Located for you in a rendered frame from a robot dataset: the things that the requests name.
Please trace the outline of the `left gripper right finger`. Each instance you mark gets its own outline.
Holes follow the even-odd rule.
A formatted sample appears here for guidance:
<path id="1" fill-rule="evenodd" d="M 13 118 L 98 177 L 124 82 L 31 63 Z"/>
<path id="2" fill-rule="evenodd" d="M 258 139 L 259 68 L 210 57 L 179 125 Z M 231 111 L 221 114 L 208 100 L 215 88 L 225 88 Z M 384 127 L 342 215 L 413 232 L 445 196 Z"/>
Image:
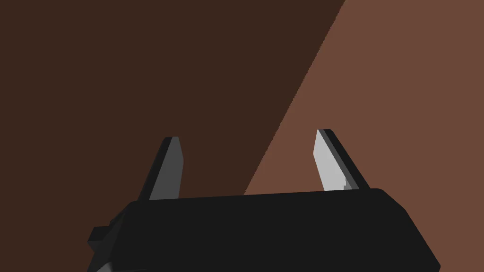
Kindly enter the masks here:
<path id="1" fill-rule="evenodd" d="M 332 130 L 317 130 L 313 157 L 323 190 L 341 191 L 370 188 Z"/>

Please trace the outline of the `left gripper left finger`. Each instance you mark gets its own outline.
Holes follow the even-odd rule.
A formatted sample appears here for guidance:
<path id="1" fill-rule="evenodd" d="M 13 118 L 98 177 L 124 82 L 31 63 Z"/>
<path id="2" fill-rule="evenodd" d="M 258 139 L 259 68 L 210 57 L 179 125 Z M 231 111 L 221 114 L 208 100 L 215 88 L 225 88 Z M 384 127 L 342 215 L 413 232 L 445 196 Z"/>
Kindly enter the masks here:
<path id="1" fill-rule="evenodd" d="M 164 138 L 143 184 L 138 200 L 178 199 L 183 164 L 184 159 L 179 137 Z"/>

